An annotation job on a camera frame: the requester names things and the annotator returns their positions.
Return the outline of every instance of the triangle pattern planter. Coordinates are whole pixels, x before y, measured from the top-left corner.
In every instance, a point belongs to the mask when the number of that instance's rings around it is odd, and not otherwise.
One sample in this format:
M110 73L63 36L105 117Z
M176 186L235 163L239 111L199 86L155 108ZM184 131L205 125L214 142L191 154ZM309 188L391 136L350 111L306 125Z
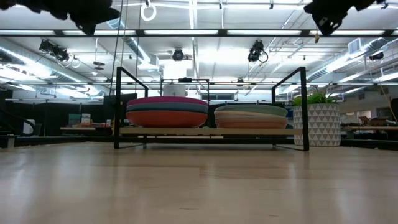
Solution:
M293 110L294 128L303 128L302 107ZM340 146L340 110L337 104L308 105L308 133L310 146ZM303 136L295 135L294 144L303 145Z

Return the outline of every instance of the hanging ring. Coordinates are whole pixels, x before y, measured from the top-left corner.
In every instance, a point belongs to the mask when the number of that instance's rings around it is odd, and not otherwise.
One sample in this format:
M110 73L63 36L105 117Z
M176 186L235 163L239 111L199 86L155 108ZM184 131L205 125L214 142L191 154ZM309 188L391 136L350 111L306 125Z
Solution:
M152 8L152 10L153 10L152 15L149 18L145 16L145 9L147 9L147 8ZM155 19L155 16L156 16L156 7L154 5L141 7L141 18L144 21L149 22L149 21Z

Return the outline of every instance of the wooden shelf board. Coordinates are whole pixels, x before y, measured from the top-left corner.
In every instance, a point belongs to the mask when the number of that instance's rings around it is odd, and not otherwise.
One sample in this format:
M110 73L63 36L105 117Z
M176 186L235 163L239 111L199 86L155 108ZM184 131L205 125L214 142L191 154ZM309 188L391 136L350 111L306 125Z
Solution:
M302 129L228 129L228 128L120 128L121 134L176 134L176 135L294 135Z

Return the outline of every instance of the orange bowl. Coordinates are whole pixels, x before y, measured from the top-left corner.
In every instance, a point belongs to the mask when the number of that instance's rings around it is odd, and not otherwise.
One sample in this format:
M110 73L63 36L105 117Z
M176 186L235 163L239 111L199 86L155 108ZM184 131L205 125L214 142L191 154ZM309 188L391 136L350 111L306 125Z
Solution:
M127 119L145 128L192 128L203 125L207 114L186 111L132 111Z

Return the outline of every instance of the colorful bowl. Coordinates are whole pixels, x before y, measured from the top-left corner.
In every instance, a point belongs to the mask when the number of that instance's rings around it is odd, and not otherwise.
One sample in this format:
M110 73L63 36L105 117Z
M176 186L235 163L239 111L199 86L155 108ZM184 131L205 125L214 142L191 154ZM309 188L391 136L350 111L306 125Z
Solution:
M127 119L145 128L193 128L203 125L207 114L186 111L132 111Z
M148 110L189 111L207 114L208 106L197 103L141 103L127 106L126 111L130 112Z
M286 128L286 122L218 122L217 128Z
M216 117L216 123L286 123L287 118L281 116L238 116Z
M250 113L273 114L277 116L287 115L287 110L285 108L269 105L230 105L219 107L216 111L243 111Z
M196 103L199 105L208 105L203 100L181 97L181 96L154 96L130 100L127 106L136 105L141 103Z

